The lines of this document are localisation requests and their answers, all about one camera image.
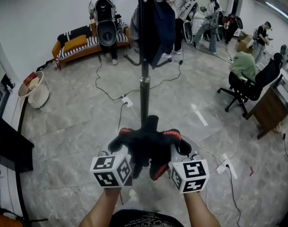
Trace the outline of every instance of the yellow pillow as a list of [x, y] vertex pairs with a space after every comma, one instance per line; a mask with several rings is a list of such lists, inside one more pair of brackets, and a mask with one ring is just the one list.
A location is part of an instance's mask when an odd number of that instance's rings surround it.
[[64, 52], [71, 51], [86, 44], [87, 44], [86, 35], [81, 35], [70, 41], [67, 41], [64, 45]]

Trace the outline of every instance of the power strip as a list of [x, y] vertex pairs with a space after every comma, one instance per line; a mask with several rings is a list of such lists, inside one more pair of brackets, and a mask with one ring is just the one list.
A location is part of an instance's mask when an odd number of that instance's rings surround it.
[[127, 96], [122, 96], [121, 100], [124, 102], [124, 103], [127, 103], [126, 106], [127, 108], [130, 108], [132, 107], [134, 104], [133, 102], [127, 97]]
[[228, 159], [227, 155], [226, 154], [223, 154], [223, 157], [225, 159], [225, 161], [216, 169], [216, 171], [219, 173], [219, 174], [222, 174], [226, 169], [227, 169], [227, 165], [229, 165], [229, 168], [230, 168], [230, 171], [231, 171], [231, 174], [233, 175], [233, 177], [235, 179], [238, 179], [238, 176], [234, 170], [234, 167], [233, 167], [233, 164], [231, 163], [231, 161]]

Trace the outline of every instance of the black t-shirt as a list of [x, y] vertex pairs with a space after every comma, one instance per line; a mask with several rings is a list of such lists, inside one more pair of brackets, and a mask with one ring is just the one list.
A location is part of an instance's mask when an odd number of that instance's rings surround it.
[[264, 38], [266, 37], [266, 29], [264, 29], [263, 26], [260, 26], [260, 27], [258, 28], [258, 32], [257, 32], [257, 36], [258, 36], [257, 42], [258, 42], [259, 44], [265, 46], [265, 43], [264, 43], [264, 41], [262, 41], [262, 39], [259, 37], [259, 34], [262, 34], [262, 36], [263, 36]]
[[173, 217], [140, 210], [120, 210], [115, 213], [109, 227], [183, 227]]

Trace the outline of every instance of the marker cube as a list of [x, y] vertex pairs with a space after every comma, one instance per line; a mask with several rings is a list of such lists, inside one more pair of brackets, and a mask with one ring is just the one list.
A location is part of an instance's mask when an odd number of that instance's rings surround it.
[[110, 155], [94, 157], [90, 166], [101, 187], [115, 188], [123, 187], [131, 175], [128, 155]]
[[171, 179], [180, 193], [203, 190], [209, 179], [207, 160], [172, 163]]

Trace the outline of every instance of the marble floor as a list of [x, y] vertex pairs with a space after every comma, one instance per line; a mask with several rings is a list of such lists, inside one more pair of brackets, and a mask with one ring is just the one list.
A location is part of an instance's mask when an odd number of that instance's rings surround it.
[[[200, 49], [207, 51], [206, 45], [203, 41]], [[228, 46], [231, 56], [235, 55], [235, 45], [236, 40], [233, 40]], [[125, 52], [137, 58], [129, 49], [119, 50], [117, 66], [102, 57], [98, 85], [113, 98], [139, 87], [141, 68], [124, 59]], [[220, 87], [229, 87], [229, 63], [225, 62], [229, 56], [222, 43], [218, 45], [218, 56], [223, 60], [184, 43], [181, 76], [151, 90], [149, 113], [165, 115], [183, 135], [219, 158], [223, 159], [226, 153], [238, 175], [233, 184], [242, 212], [240, 226], [274, 227], [288, 210], [288, 164], [283, 140], [273, 132], [257, 140], [254, 117], [245, 120], [237, 104], [228, 113], [224, 111], [232, 98], [216, 93]], [[181, 59], [182, 55], [176, 55], [172, 63], [150, 70], [151, 86], [178, 76]], [[98, 57], [93, 55], [71, 62], [61, 71], [47, 67], [44, 74], [52, 91], [44, 110], [41, 112], [27, 105], [22, 133], [35, 145], [34, 170], [21, 174], [21, 181], [30, 217], [49, 218], [40, 226], [78, 226], [102, 192], [89, 167], [92, 158], [116, 137], [122, 102], [111, 101], [96, 88], [98, 66]], [[135, 113], [124, 107], [121, 127], [138, 129], [140, 94], [133, 92], [128, 97]], [[248, 102], [247, 109], [255, 103]], [[206, 126], [196, 111], [202, 114]], [[171, 128], [167, 119], [160, 116], [158, 130]], [[208, 160], [211, 170], [217, 167], [217, 160], [209, 153], [202, 150], [200, 154]], [[184, 226], [190, 226], [183, 197], [166, 175], [153, 182], [144, 170], [134, 181], [133, 189], [148, 210], [160, 210], [177, 218]], [[128, 190], [122, 191], [123, 202], [128, 200]], [[232, 210], [234, 202], [227, 174], [212, 175], [200, 194], [223, 227], [236, 226], [238, 212]]]

